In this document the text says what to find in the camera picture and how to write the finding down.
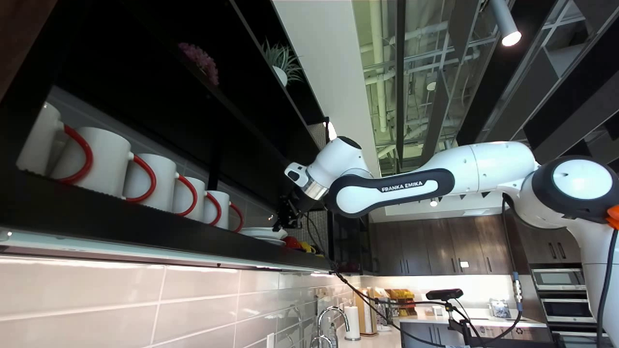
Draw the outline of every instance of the red mug handle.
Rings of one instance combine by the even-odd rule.
[[[243,218],[243,212],[241,212],[241,209],[239,209],[236,205],[234,205],[234,203],[230,202],[230,207],[232,208],[232,210],[234,210],[238,214],[238,218],[241,219],[236,230],[232,231],[234,233],[238,233],[241,230],[241,228],[243,228],[243,224],[245,223],[245,218]]]
[[[155,176],[155,172],[153,172],[150,165],[148,165],[143,159],[141,159],[137,155],[133,155],[132,161],[135,162],[138,166],[142,167],[142,169],[144,169],[144,171],[146,172],[146,174],[149,175],[150,178],[150,187],[148,191],[146,191],[146,193],[139,197],[125,199],[127,200],[127,202],[137,203],[147,199],[155,191],[155,187],[157,187],[157,177]]]
[[[197,204],[197,192],[196,192],[196,188],[189,182],[189,180],[187,180],[187,178],[185,178],[183,175],[180,174],[176,174],[178,175],[178,181],[182,182],[185,186],[187,186],[187,188],[191,191],[191,196],[193,197],[193,201],[191,202],[191,206],[184,212],[177,212],[176,215],[180,215],[180,216],[185,216],[187,214],[189,214],[195,207]]]
[[[92,168],[92,149],[90,148],[90,145],[88,145],[88,142],[86,142],[86,140],[78,132],[76,132],[75,129],[64,124],[63,130],[68,136],[75,140],[78,145],[81,146],[82,150],[84,150],[84,154],[86,155],[86,161],[84,161],[84,165],[77,173],[67,176],[66,178],[58,179],[58,181],[62,183],[73,184],[77,180],[85,177]]]
[[[217,202],[215,197],[213,197],[213,195],[208,191],[206,192],[206,198],[213,202],[213,204],[215,204],[215,208],[217,209],[217,216],[215,217],[215,220],[209,223],[209,225],[214,226],[217,222],[219,222],[219,219],[222,218],[222,207],[219,205],[219,202]]]

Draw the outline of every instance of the white plate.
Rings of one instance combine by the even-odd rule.
[[[241,231],[239,233],[249,237],[267,238],[274,240],[280,240],[288,236],[288,233],[284,230],[273,232],[272,227],[245,227],[241,228]]]
[[[267,243],[271,243],[271,244],[275,244],[275,245],[280,245],[280,246],[286,245],[286,242],[283,241],[283,240],[270,239],[270,238],[259,238],[259,237],[256,237],[256,239],[264,240]]]

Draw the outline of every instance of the oven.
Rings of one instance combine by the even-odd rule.
[[[581,268],[533,269],[533,280],[537,290],[586,290]]]
[[[595,323],[585,298],[542,298],[549,323]]]

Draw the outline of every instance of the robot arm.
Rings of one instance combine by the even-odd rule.
[[[338,137],[309,167],[292,163],[285,174],[296,184],[288,199],[295,211],[287,217],[291,220],[327,193],[329,210],[360,217],[393,204],[455,194],[504,192],[524,222],[537,228],[566,227],[574,235],[581,247],[591,312],[597,317],[608,249],[613,229],[619,227],[619,214],[608,216],[608,212],[619,210],[619,179],[602,163],[570,156],[540,167],[524,144],[493,142],[442,151],[412,172],[372,178],[361,147]],[[613,264],[619,264],[619,248],[614,254]],[[614,272],[605,308],[619,306],[617,293],[619,272]],[[608,315],[604,328],[617,346],[619,321]]]

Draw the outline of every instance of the pink flower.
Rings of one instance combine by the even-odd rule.
[[[213,58],[196,45],[182,42],[178,44],[178,47],[192,62],[196,63],[200,70],[209,78],[210,83],[219,85],[219,73]]]

